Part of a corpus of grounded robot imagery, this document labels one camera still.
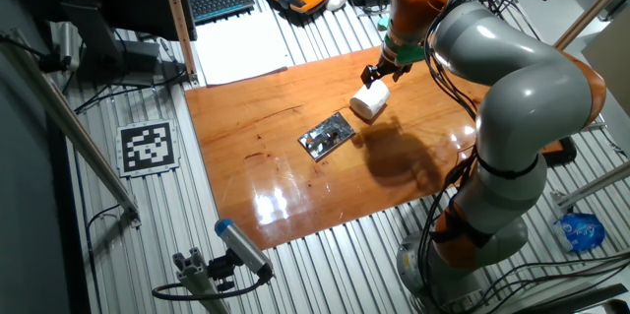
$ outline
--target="black stand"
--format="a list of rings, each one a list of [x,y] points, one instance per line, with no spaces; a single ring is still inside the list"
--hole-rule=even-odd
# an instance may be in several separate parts
[[[80,81],[145,86],[153,83],[159,44],[115,39],[96,1],[64,2],[61,6],[86,45],[77,69]]]

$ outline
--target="metal plate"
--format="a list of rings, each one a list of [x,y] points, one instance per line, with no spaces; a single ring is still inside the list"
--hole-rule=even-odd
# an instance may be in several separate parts
[[[297,142],[315,161],[319,161],[346,139],[354,136],[354,130],[338,112],[328,117],[312,130],[304,133]]]

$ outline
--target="black keyboard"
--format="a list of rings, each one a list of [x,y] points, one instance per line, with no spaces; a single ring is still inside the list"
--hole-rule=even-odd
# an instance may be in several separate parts
[[[254,0],[190,0],[195,24],[234,15],[254,7]]]

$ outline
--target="slotted aluminum surface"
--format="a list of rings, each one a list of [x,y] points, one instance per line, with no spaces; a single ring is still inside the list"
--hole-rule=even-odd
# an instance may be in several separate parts
[[[358,9],[346,5],[336,13],[325,12],[314,21],[302,25],[289,24],[265,0],[256,0],[256,11],[273,15],[290,52],[292,64],[301,64],[339,54],[380,45],[383,33],[376,30],[379,16],[357,15]],[[508,23],[527,34],[533,34],[526,19],[513,9],[506,15]],[[135,39],[132,32],[122,31],[124,38]],[[74,36],[75,54],[80,39]],[[178,44],[171,44],[175,57],[182,62]],[[203,52],[196,52],[198,58]],[[164,60],[170,54],[161,49]],[[201,72],[199,85],[206,84]],[[175,283],[175,267],[171,255],[199,247],[211,259],[223,255],[225,247],[214,235],[218,220],[210,184],[186,105],[184,91],[189,84],[171,88],[157,87],[141,92],[120,94],[101,101],[80,115],[98,147],[112,165],[116,165],[114,140],[116,128],[129,123],[152,119],[177,121],[181,166],[160,175],[125,179],[125,185],[138,200],[142,226],[123,226],[115,210],[96,220],[91,238],[94,247],[96,279],[88,261],[86,235],[81,229],[85,270],[91,305],[98,312],[95,293],[97,282],[104,313],[203,313],[197,302],[155,300],[151,289],[165,283]],[[90,98],[100,87],[81,84],[69,91],[73,107]],[[117,92],[128,88],[117,88]],[[548,197],[552,189],[571,192],[588,181],[621,164],[625,159],[615,153],[606,140],[607,132],[595,130],[573,136],[578,148],[575,162],[549,169],[544,196],[526,215],[530,230],[529,243],[512,258],[477,272],[476,277],[488,285],[515,266],[532,261],[562,261],[567,256],[560,251],[549,227],[555,219]],[[71,161],[77,217],[80,224],[97,212],[115,204],[71,145]],[[603,245],[582,255],[595,258],[628,249],[626,234],[630,233],[630,204],[627,181],[620,181],[580,201],[578,211],[598,215],[607,230]],[[82,198],[86,213],[82,212]],[[396,273],[395,256],[398,244],[405,236],[419,231],[426,219],[430,198],[415,200],[376,214],[349,221],[304,238],[290,241],[265,251],[275,266],[276,277],[271,285],[227,300],[233,313],[412,313],[417,301],[402,286]],[[562,272],[575,268],[564,268]],[[509,281],[558,274],[556,269],[534,268],[519,272]],[[237,269],[238,288],[256,279],[246,269]],[[508,289],[500,292],[504,298]],[[476,301],[478,295],[469,300]]]

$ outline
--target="wooden table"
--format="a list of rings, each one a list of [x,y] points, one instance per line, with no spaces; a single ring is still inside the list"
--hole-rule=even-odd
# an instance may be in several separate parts
[[[391,96],[374,121],[349,109],[379,49],[186,93],[219,214],[261,248],[433,194],[470,154],[473,122],[424,63],[383,80]],[[453,82],[477,103],[487,92]],[[356,136],[315,162],[297,138],[336,111]]]

